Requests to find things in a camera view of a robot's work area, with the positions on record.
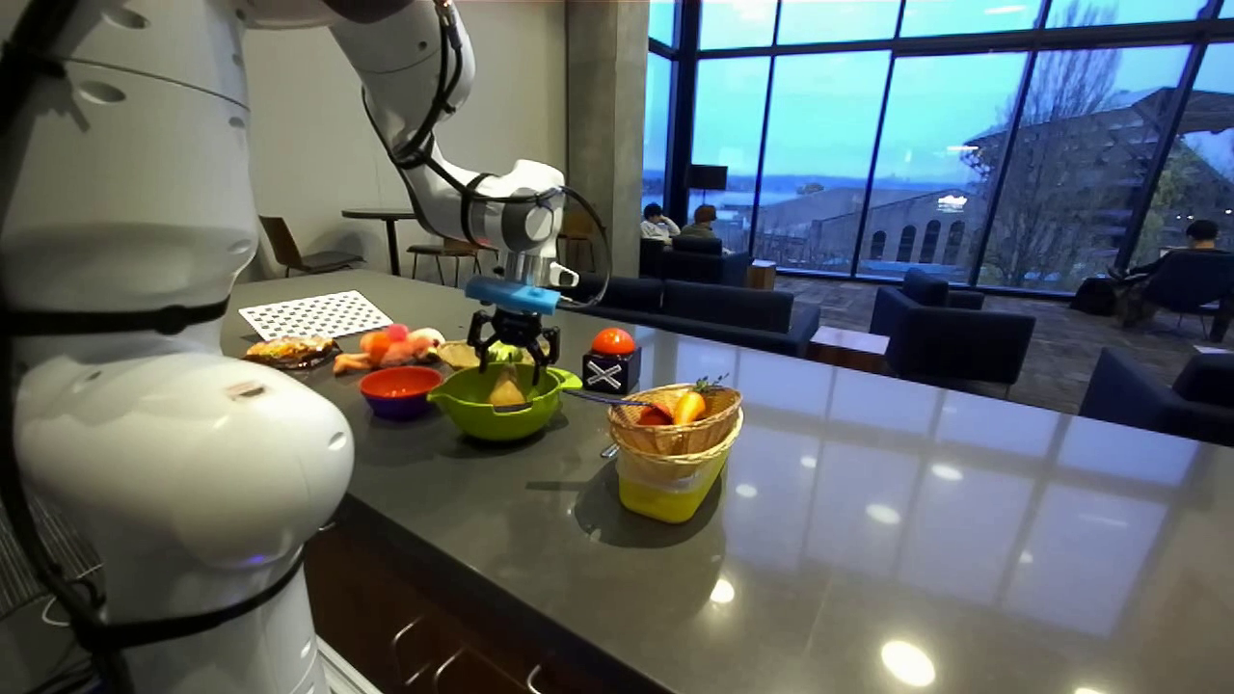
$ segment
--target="gray countertop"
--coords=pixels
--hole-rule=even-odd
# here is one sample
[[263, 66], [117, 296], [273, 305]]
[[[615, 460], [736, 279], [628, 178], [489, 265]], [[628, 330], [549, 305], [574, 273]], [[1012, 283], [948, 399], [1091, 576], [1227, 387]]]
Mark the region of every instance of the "gray countertop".
[[[328, 273], [241, 305], [360, 291], [468, 330], [444, 287]], [[589, 315], [556, 315], [578, 370]], [[1234, 684], [1234, 450], [1049, 410], [638, 329], [639, 383], [745, 393], [716, 503], [687, 528], [621, 514], [603, 404], [520, 446], [444, 418], [369, 420], [354, 377], [305, 373], [354, 427], [350, 499], [671, 689], [1143, 694]]]

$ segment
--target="cabinet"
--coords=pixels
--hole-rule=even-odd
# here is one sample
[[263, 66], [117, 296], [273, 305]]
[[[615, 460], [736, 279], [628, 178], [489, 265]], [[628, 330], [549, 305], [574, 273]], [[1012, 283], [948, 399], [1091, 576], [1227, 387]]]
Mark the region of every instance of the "cabinet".
[[661, 689], [484, 577], [369, 528], [305, 549], [318, 631], [394, 694]]

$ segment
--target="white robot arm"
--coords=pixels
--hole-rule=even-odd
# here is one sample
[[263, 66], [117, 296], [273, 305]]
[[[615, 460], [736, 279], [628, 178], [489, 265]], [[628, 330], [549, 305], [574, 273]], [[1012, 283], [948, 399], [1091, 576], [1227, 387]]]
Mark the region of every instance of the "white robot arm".
[[562, 178], [531, 162], [484, 178], [431, 140], [474, 75], [447, 0], [0, 0], [0, 393], [15, 414], [0, 492], [20, 534], [22, 485], [80, 521], [108, 618], [76, 605], [75, 631], [135, 689], [319, 677], [299, 549], [346, 491], [350, 427], [215, 347], [259, 251], [243, 28], [328, 28], [423, 228], [511, 251], [503, 283], [468, 291], [499, 310], [474, 342], [535, 342], [560, 302], [535, 260]]

